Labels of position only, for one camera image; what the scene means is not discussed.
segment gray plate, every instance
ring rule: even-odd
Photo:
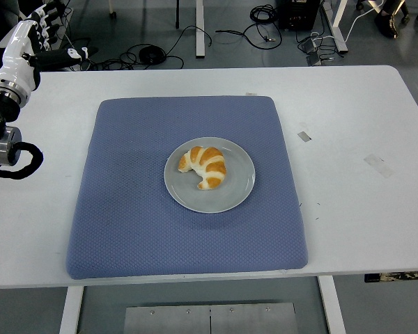
[[[211,190],[200,190],[201,181],[193,170],[178,171],[181,157],[194,146],[214,147],[222,151],[226,165],[223,183]],[[167,159],[164,181],[171,196],[183,207],[205,214],[227,211],[243,202],[251,193],[256,179],[254,164],[249,155],[237,144],[222,138],[192,139],[177,148]]]

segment bread roll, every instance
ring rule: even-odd
[[[181,157],[178,170],[185,173],[191,169],[203,178],[203,181],[198,184],[201,190],[217,188],[226,177],[224,157],[217,148],[201,146],[191,148]]]

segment blue cushion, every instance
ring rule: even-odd
[[[193,212],[165,187],[167,158],[199,137],[233,141],[254,162],[251,194],[226,212]],[[291,166],[269,97],[101,103],[68,246],[72,278],[298,269],[307,261]]]

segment robotic arm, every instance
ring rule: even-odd
[[[31,163],[17,172],[0,170],[0,177],[22,179],[30,176],[43,161],[42,152],[33,144],[23,143],[20,130],[7,122],[17,119],[31,92],[39,86],[40,72],[73,66],[88,58],[87,48],[50,51],[57,41],[59,25],[52,25],[58,15],[54,2],[45,4],[15,27],[3,53],[0,68],[0,166],[14,166],[21,150],[32,155]]]

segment white table leg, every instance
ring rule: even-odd
[[[82,286],[68,288],[59,334],[76,334],[83,293]]]
[[[111,0],[109,0],[109,12],[110,15],[113,14],[113,3],[111,2]]]
[[[195,25],[200,29],[204,30],[204,11],[203,11],[203,0],[196,0],[195,8]],[[204,32],[200,29],[196,30],[196,43],[195,43],[195,55],[197,58],[204,58],[205,46],[204,46]]]
[[[339,7],[335,13],[332,9],[331,2],[324,2],[323,4],[323,10],[325,12],[325,16],[327,17],[328,25],[330,26],[330,30],[332,31],[332,35],[334,37],[334,42],[336,43],[336,47],[340,54],[348,52],[347,45],[343,40],[342,32],[339,28],[339,22],[341,21],[346,4],[347,0],[339,0]]]
[[[318,276],[318,282],[330,334],[346,334],[333,276]]]

